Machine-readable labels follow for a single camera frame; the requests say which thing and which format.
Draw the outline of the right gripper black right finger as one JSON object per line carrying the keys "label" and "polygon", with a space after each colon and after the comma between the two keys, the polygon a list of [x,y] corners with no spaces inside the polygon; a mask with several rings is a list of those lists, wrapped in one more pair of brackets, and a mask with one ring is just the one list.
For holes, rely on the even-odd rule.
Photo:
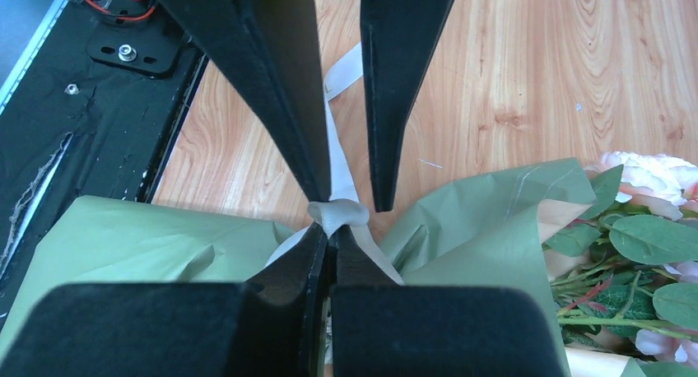
{"label": "right gripper black right finger", "polygon": [[398,285],[347,228],[332,238],[336,376],[562,376],[537,225],[488,230]]}

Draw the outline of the fake rose stem one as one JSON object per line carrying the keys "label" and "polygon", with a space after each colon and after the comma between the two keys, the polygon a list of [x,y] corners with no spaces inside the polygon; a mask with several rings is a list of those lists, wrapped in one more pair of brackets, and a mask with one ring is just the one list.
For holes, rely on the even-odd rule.
{"label": "fake rose stem one", "polygon": [[697,216],[697,166],[665,154],[605,152],[584,168],[590,179],[616,166],[623,167],[615,201],[646,207],[672,221]]}

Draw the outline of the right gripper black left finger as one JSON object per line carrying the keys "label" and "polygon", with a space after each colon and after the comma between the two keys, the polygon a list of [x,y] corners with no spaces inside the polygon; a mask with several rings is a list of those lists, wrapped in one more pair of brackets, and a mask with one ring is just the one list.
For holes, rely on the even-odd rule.
{"label": "right gripper black left finger", "polygon": [[4,376],[320,376],[328,239],[299,243],[244,282],[84,283],[53,289]]}

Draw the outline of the cream printed ribbon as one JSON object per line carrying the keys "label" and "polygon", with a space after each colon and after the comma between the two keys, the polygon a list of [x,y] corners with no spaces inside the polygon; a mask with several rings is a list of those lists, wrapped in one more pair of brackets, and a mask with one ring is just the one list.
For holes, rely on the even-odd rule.
{"label": "cream printed ribbon", "polygon": [[330,107],[325,122],[331,191],[311,202],[312,225],[296,232],[248,280],[279,318],[280,354],[291,375],[316,376],[332,365],[336,376],[378,376],[393,370],[380,327],[381,295],[397,295],[404,281],[368,228]]}

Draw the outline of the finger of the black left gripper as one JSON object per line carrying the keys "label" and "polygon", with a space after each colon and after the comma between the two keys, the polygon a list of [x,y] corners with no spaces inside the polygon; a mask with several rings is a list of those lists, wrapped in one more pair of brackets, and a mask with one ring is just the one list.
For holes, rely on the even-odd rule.
{"label": "finger of the black left gripper", "polygon": [[331,193],[314,0],[156,0],[257,115],[310,201]]}
{"label": "finger of the black left gripper", "polygon": [[377,212],[393,209],[407,121],[454,0],[361,0],[370,181]]}

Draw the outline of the fake rose stem three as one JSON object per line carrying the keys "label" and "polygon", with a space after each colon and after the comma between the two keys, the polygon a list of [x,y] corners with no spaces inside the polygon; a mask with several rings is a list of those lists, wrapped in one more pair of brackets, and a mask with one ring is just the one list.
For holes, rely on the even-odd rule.
{"label": "fake rose stem three", "polygon": [[589,178],[596,202],[543,244],[575,260],[551,279],[563,340],[696,368],[697,216],[616,202],[622,170]]}

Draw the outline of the wrapping paper sheet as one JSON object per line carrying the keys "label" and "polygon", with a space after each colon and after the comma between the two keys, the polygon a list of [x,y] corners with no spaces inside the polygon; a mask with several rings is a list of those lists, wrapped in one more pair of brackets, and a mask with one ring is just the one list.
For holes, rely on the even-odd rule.
{"label": "wrapping paper sheet", "polygon": [[[573,159],[478,175],[416,202],[380,250],[404,285],[408,272],[488,230],[535,224],[542,243],[593,200]],[[294,234],[273,221],[80,197],[36,250],[2,331],[2,361],[31,311],[59,286],[244,282]]]}

